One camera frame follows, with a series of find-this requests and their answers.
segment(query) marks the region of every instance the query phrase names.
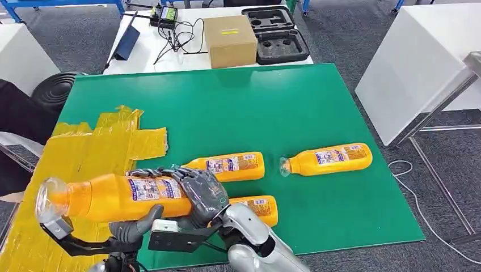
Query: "black foam tray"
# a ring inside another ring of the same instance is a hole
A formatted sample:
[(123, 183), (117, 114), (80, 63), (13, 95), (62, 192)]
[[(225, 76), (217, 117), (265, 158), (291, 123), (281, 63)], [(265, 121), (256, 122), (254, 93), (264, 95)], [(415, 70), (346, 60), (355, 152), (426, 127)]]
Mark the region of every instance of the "black foam tray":
[(257, 63), (303, 61), (309, 56), (309, 48), (297, 29), (257, 33)]
[(247, 8), (242, 10), (247, 15), (254, 32), (264, 32), (294, 28), (294, 18), (284, 6)]

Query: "cardboard box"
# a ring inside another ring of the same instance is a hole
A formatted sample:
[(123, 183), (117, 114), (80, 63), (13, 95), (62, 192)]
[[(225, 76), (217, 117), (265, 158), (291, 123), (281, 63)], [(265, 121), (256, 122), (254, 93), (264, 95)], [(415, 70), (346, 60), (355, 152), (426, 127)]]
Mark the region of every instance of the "cardboard box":
[(204, 27), (212, 68), (256, 62), (257, 38), (245, 15), (206, 18)]

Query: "bottle neck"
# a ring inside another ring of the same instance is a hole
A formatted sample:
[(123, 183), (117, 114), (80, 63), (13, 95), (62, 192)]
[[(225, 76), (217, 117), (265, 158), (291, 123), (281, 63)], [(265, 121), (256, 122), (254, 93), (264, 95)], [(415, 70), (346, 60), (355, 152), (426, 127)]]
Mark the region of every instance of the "bottle neck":
[(301, 165), (299, 164), (299, 160), (296, 157), (290, 158), (289, 164), (291, 173), (299, 174), (301, 172)]
[(69, 183), (67, 216), (87, 215), (92, 202), (92, 185), (90, 182)]

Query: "white cable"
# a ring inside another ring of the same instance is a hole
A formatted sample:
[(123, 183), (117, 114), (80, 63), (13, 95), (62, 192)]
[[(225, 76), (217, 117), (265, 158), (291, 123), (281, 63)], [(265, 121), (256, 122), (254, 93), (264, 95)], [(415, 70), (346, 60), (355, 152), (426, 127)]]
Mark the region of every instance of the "white cable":
[(452, 250), (454, 250), (456, 253), (458, 253), (459, 255), (461, 255), (461, 257), (465, 258), (466, 260), (472, 262), (472, 263), (475, 263), (475, 264), (478, 264), (478, 265), (481, 265), (481, 262), (479, 261), (475, 261), (471, 258), (469, 258), (468, 256), (464, 255), (463, 253), (461, 253), (458, 249), (456, 249), (455, 247), (453, 247), (452, 245), (450, 245), (448, 242), (446, 242), (445, 240), (443, 240), (434, 230), (433, 228), (431, 227), (431, 225), (428, 223), (428, 221), (426, 220), (426, 217), (424, 217), (423, 215), (423, 212), (421, 211), (421, 208), (419, 207), (419, 202), (417, 201), (417, 195), (408, 187), (406, 186), (404, 183), (402, 183), (398, 176), (401, 176), (401, 175), (404, 175), (404, 174), (407, 174), (409, 173), (411, 170), (412, 170), (412, 164), (406, 160), (395, 160), (395, 161), (392, 161), (390, 162), (387, 166), (388, 167), (391, 167), (391, 165), (393, 165), (394, 163), (407, 163), (409, 164), (410, 168), (402, 173), (399, 173), (399, 174), (393, 174), (394, 178), (401, 184), (403, 185), (404, 188), (406, 188), (406, 190), (408, 190), (413, 196), (414, 196), (414, 200), (416, 201), (416, 207), (417, 207), (417, 211), (419, 212), (419, 215), (421, 215), (422, 219), (424, 220), (424, 223), (426, 223), (426, 225), (428, 226), (428, 228), (431, 230), (431, 232), (441, 241), (443, 242), (445, 245), (447, 245), (449, 248), (451, 248)]

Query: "barcode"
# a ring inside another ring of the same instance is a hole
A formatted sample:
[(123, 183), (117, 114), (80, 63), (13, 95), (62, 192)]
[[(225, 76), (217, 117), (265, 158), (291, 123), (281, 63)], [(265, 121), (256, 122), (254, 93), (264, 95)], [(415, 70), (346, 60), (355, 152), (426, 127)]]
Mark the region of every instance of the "barcode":
[(264, 204), (266, 204), (266, 203), (267, 203), (267, 200), (266, 200), (266, 199), (256, 199), (256, 200), (254, 201), (254, 204), (255, 204), (255, 205), (264, 205)]

